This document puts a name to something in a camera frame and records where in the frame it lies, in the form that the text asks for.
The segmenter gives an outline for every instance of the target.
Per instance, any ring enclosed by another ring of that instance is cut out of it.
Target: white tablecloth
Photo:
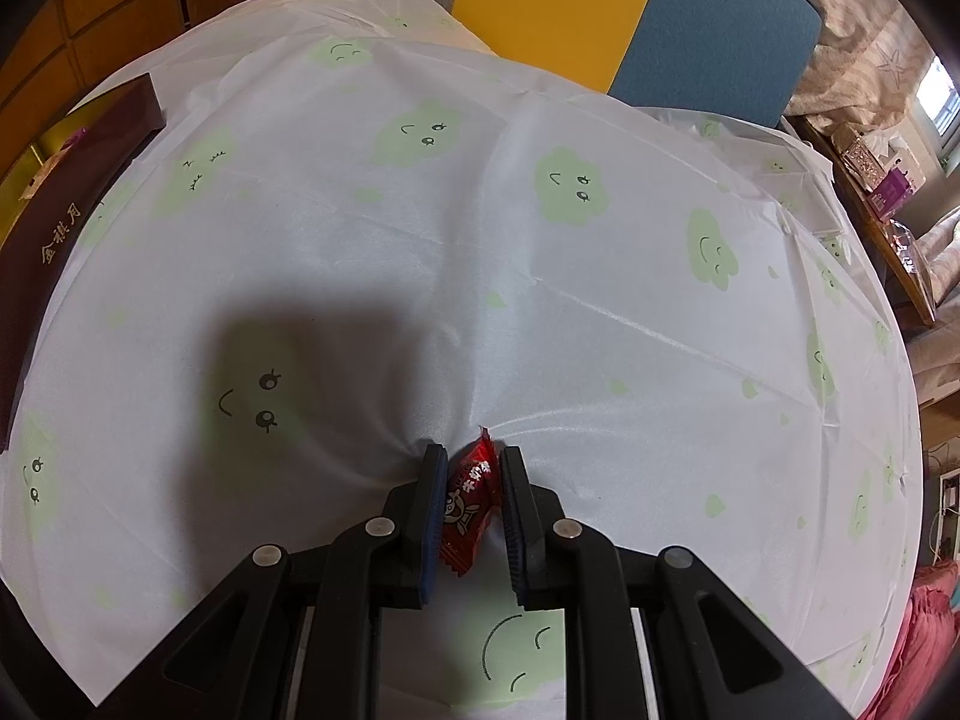
[[[254,0],[104,88],[143,71],[167,127],[83,230],[0,477],[0,571],[91,699],[253,547],[329,541],[486,425],[865,707],[919,428],[822,159],[498,59],[429,0]],[[384,717],[562,717],[563,618],[520,614],[494,526],[386,615],[381,676]]]

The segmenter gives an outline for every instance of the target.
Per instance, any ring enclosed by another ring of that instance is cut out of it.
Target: purple box
[[[913,194],[913,188],[899,167],[894,167],[880,181],[868,198],[877,218],[888,221]]]

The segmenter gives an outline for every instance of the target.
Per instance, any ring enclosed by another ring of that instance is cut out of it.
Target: beige blanket
[[[917,240],[928,260],[937,308],[934,326],[909,338],[906,353],[917,401],[934,397],[940,386],[960,379],[960,210],[951,211]]]
[[[786,112],[812,115],[829,133],[897,124],[933,59],[898,0],[808,0],[823,17],[820,40]]]

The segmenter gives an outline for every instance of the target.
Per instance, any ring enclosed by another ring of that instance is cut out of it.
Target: red candy wrapper
[[[500,466],[487,428],[457,463],[446,485],[440,557],[459,576],[473,565],[480,536],[501,503]]]

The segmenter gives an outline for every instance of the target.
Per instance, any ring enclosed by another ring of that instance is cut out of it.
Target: pink bedding
[[[917,572],[886,676],[860,720],[906,720],[920,704],[956,642],[956,584],[953,560]]]

